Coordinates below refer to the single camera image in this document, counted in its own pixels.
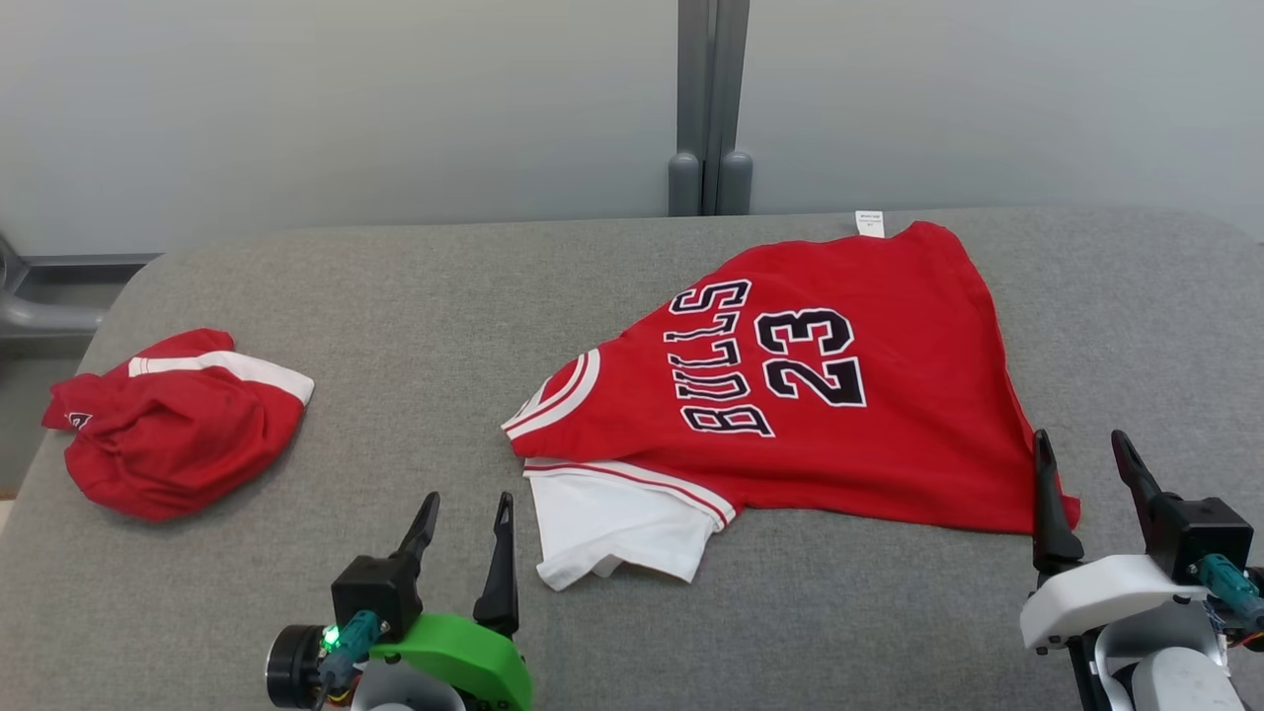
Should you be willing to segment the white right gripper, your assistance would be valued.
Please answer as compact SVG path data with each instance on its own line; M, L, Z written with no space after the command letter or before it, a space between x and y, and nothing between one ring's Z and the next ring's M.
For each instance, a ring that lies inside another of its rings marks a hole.
M1163 491L1125 431L1111 431L1112 454L1133 505L1146 552L1160 540ZM1177 597L1205 601L1202 584L1176 584L1146 554L1107 555L1079 566L1083 545L1071 529L1060 471L1047 431L1034 431L1035 505L1031 563L1050 577L1029 595L1019 616L1026 652L1066 646L1073 636L1155 610Z

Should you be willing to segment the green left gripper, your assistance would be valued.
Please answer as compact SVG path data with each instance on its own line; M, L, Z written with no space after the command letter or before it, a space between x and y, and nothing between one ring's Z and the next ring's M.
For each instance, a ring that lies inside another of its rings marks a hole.
M393 581L415 584L423 554L434 543L439 492L425 496L403 540L393 552ZM514 555L514 495L501 493L493 522L494 550L482 595L470 617L428 615L401 641L379 641L369 658L392 671L423 673L450 684L488 710L531 710L533 682L514 646L520 629L517 557Z

